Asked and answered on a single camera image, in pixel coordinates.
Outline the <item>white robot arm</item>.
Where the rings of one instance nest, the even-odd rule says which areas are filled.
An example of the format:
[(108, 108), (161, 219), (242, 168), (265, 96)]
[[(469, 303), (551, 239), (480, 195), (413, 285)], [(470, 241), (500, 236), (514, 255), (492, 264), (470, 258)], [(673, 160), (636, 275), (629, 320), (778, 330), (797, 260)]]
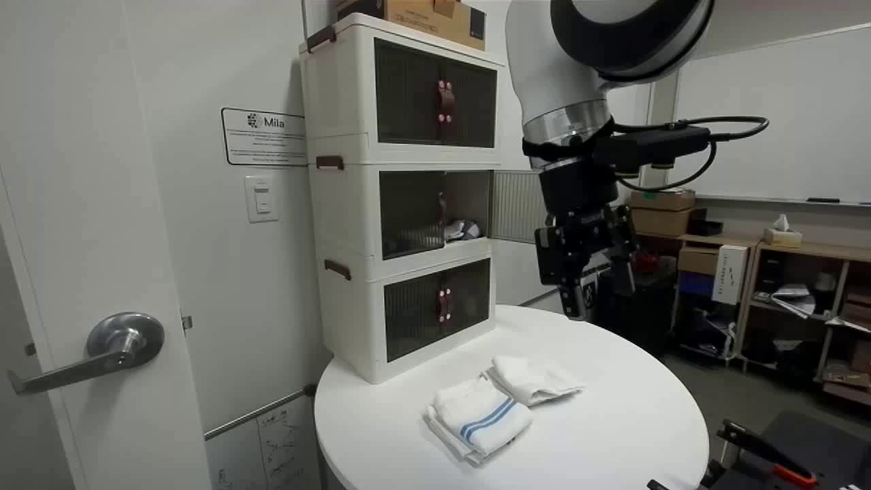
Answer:
[(617, 177), (714, 147), (704, 128), (617, 124), (606, 92), (674, 70), (704, 36), (717, 0), (512, 0), (506, 58), (522, 111), (522, 156), (540, 177), (546, 219), (533, 233), (540, 278), (568, 317), (579, 279), (606, 249), (635, 290), (635, 230)]

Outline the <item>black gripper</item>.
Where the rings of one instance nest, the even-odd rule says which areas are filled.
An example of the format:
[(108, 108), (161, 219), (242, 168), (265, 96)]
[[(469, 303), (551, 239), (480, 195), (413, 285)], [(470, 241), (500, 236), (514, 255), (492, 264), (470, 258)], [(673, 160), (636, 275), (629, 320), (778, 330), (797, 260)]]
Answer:
[(540, 278), (559, 285), (568, 317), (579, 315), (576, 285), (594, 252), (613, 260), (620, 297), (636, 290), (636, 236), (625, 203), (616, 203), (616, 175), (606, 165), (572, 160), (540, 175), (546, 219), (536, 230)]

